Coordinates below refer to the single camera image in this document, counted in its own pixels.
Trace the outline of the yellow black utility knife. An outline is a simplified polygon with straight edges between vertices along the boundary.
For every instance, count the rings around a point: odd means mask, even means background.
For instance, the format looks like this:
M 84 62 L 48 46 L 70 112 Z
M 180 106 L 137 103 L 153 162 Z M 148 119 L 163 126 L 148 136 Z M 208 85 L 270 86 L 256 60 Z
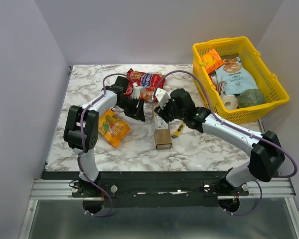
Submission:
M 186 127 L 185 123 L 182 122 L 179 125 L 179 127 L 177 128 L 177 130 L 171 134 L 171 137 L 172 138 L 178 138 L 182 134 L 182 132 L 183 132 L 183 130 L 184 130 L 185 127 Z

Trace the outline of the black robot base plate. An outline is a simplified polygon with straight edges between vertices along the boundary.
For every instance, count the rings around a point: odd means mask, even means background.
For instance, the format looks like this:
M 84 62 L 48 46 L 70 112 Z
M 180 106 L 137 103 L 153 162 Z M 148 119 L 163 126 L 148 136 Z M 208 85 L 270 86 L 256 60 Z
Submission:
M 41 180 L 68 183 L 67 199 L 82 200 L 91 213 L 102 208 L 223 207 L 236 211 L 240 199 L 274 194 L 283 180 L 250 181 L 237 188 L 225 186 L 223 171 L 111 172 L 103 171 L 91 184 L 78 172 L 44 171 Z

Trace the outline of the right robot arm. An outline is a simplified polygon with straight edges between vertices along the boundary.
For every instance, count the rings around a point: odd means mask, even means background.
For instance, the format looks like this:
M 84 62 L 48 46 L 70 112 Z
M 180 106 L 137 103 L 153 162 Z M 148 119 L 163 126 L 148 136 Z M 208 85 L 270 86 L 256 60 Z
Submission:
M 197 107 L 184 89 L 176 89 L 171 94 L 158 89 L 155 98 L 158 107 L 154 111 L 165 122 L 182 120 L 188 128 L 216 136 L 249 156 L 249 162 L 230 168 L 220 180 L 219 189 L 225 195 L 231 195 L 250 181 L 271 181 L 285 160 L 274 132 L 261 133 L 221 119 L 209 109 Z

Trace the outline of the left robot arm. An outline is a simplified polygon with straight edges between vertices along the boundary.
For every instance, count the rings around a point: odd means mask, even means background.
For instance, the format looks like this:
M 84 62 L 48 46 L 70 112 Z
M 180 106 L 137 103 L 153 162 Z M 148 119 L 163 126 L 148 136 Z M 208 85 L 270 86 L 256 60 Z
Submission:
M 145 121 L 145 92 L 132 78 L 116 74 L 116 81 L 110 86 L 103 85 L 100 94 L 82 106 L 71 106 L 64 130 L 64 141 L 73 149 L 79 166 L 79 179 L 76 189 L 90 197 L 105 190 L 100 185 L 100 173 L 96 166 L 94 147 L 98 136 L 103 136 L 112 146 L 117 147 L 122 138 L 130 131 L 129 125 L 122 120 L 113 108 L 123 109 L 125 116 Z

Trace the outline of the brown cardboard express box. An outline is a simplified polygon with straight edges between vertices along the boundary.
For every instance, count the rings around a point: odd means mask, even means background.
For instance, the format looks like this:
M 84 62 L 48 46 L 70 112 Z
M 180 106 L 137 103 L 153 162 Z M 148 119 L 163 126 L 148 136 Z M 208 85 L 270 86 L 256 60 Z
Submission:
M 168 124 L 154 111 L 158 103 L 152 104 L 154 141 L 156 150 L 171 149 L 171 133 Z

